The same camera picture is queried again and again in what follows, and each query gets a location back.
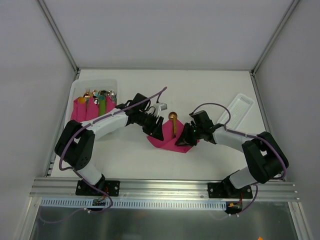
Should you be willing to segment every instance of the white rectangular tray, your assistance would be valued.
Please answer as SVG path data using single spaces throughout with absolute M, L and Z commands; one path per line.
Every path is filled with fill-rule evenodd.
M 239 125 L 243 122 L 243 120 L 250 112 L 254 104 L 255 101 L 252 100 L 250 97 L 242 93 L 239 93 L 227 107 L 231 113 L 231 120 L 226 126 L 229 129 L 237 130 Z M 227 111 L 224 111 L 217 123 L 225 124 L 228 118 L 229 115 Z

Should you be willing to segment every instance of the white wall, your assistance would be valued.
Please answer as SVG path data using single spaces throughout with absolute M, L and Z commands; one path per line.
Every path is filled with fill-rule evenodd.
M 292 0 L 46 0 L 79 67 L 251 70 Z
M 14 238 L 74 72 L 35 0 L 0 2 L 0 238 Z
M 302 0 L 257 74 L 272 131 L 320 239 L 320 1 Z

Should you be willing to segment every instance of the pink napkin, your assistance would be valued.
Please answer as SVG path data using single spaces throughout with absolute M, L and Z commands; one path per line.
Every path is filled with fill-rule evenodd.
M 73 101 L 73 110 L 72 110 L 72 113 L 71 113 L 71 119 L 70 120 L 76 120 L 77 121 L 77 117 L 78 117 L 78 99 L 74 100 Z
M 112 109 L 114 109 L 116 107 L 116 103 L 115 102 L 113 102 L 112 100 L 111 100 L 111 98 L 108 96 L 107 98 L 106 98 L 106 109 L 105 109 L 105 113 L 108 113 L 108 112 L 110 112 Z
M 172 121 L 168 120 L 165 124 L 162 125 L 162 132 L 163 132 L 163 138 L 164 138 L 163 141 L 155 139 L 152 136 L 147 136 L 146 138 L 156 148 L 185 154 L 192 148 L 192 146 L 176 146 L 175 145 L 183 129 L 184 129 L 184 125 L 177 119 L 176 120 L 176 137 L 172 138 Z
M 108 96 L 106 98 L 106 113 L 116 107 L 116 103 Z M 99 115 L 99 107 L 94 103 L 94 98 L 90 97 L 87 103 L 79 103 L 78 99 L 73 101 L 73 110 L 70 120 L 77 122 L 89 121 L 95 119 Z
M 86 120 L 86 114 L 87 114 L 87 103 L 77 103 L 76 105 L 77 108 L 77 117 L 76 121 L 78 123 L 83 122 Z
M 99 107 L 94 103 L 94 98 L 90 97 L 87 103 L 85 120 L 95 119 L 99 115 Z

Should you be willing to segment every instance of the clear plastic container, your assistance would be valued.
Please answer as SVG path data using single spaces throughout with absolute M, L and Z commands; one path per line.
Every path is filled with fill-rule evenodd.
M 65 118 L 64 118 L 64 125 L 70 121 L 71 114 L 74 108 L 74 100 L 82 97 L 86 90 L 106 90 L 110 91 L 113 90 L 115 94 L 118 94 L 118 85 L 117 80 L 112 78 L 98 78 L 98 79 L 78 79 L 75 80 L 70 89 L 68 104 L 66 106 Z

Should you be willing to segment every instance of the white cable tray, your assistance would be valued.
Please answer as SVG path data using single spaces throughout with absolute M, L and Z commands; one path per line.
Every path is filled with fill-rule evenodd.
M 94 198 L 72 198 L 72 197 L 43 197 L 43 207 L 63 208 L 101 208 L 93 206 Z M 192 201 L 192 200 L 143 200 L 143 199 L 112 199 L 114 209 L 163 209 L 163 210 L 212 210 L 225 211 L 225 201 Z M 108 207 L 109 200 L 104 200 Z

